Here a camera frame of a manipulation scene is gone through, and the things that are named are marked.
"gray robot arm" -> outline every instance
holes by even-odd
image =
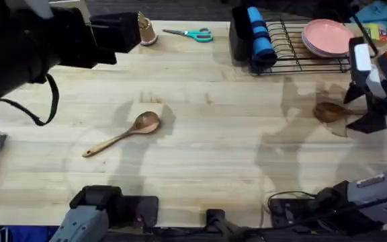
[[[109,228],[107,211],[96,206],[70,209],[50,242],[98,242]]]
[[[355,204],[366,204],[387,198],[387,171],[367,179],[352,181],[347,186],[347,200]],[[387,203],[361,209],[371,220],[387,224]]]

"pink plate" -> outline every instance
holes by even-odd
[[[306,40],[317,49],[329,54],[345,54],[353,33],[343,24],[329,19],[316,19],[304,28]]]

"teal scissors handle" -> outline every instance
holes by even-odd
[[[213,40],[211,31],[208,28],[202,28],[200,30],[189,30],[186,34],[187,37],[193,38],[197,42],[206,43]]]

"wooden spoon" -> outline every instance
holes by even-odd
[[[159,117],[156,113],[144,112],[140,114],[137,119],[135,119],[135,122],[132,124],[131,128],[129,128],[125,133],[95,145],[88,151],[84,152],[82,156],[91,157],[96,155],[104,149],[114,145],[119,140],[130,136],[131,134],[150,134],[159,127],[160,123],[161,121],[159,120]]]
[[[345,118],[348,115],[364,115],[365,111],[349,110],[338,104],[333,104],[331,102],[321,102],[316,104],[313,109],[313,114],[319,121],[330,123],[335,122],[341,118]]]

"blue object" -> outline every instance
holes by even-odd
[[[13,242],[47,242],[58,227],[48,226],[7,226],[13,235]]]
[[[187,30],[187,31],[180,31],[180,30],[163,30],[163,31],[170,34],[179,34],[182,36],[187,36],[201,43],[206,43],[213,40],[212,33],[208,28],[202,28],[200,30]]]
[[[252,63],[258,68],[272,67],[277,62],[277,55],[271,45],[268,29],[256,7],[247,8],[253,30]]]
[[[387,4],[382,1],[374,1],[356,13],[356,17],[362,23],[383,24],[387,29]]]

